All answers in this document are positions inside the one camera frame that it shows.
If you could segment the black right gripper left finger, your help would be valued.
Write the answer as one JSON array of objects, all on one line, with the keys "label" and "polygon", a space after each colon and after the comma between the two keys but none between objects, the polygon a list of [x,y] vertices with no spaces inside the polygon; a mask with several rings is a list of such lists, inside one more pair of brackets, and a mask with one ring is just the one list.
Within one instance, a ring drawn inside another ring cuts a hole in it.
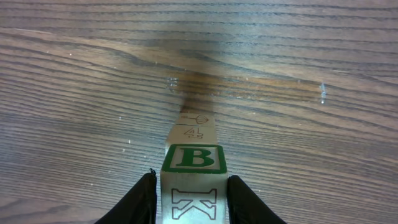
[{"label": "black right gripper left finger", "polygon": [[144,174],[125,196],[95,224],[155,224],[157,177],[154,169]]}]

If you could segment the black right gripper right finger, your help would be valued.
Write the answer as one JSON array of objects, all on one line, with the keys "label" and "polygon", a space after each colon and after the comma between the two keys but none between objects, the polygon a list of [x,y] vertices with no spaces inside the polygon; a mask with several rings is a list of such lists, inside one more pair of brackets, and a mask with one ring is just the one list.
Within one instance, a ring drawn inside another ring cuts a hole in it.
[{"label": "black right gripper right finger", "polygon": [[228,178],[230,224],[286,224],[238,176]]}]

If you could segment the wooden block yellow red drawing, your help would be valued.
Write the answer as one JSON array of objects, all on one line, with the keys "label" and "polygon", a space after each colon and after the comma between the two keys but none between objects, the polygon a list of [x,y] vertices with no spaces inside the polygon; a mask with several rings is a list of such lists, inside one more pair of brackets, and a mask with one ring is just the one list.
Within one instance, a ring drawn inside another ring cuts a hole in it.
[{"label": "wooden block yellow red drawing", "polygon": [[220,145],[171,145],[160,172],[162,222],[223,224],[227,179]]}]

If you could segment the blue-top wooden block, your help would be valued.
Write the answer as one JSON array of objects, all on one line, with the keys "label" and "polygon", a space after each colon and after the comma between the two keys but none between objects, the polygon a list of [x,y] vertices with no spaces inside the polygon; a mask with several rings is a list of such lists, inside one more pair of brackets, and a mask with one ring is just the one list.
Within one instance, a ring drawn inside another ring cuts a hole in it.
[{"label": "blue-top wooden block", "polygon": [[181,125],[214,127],[215,119],[208,114],[180,113],[175,123]]}]

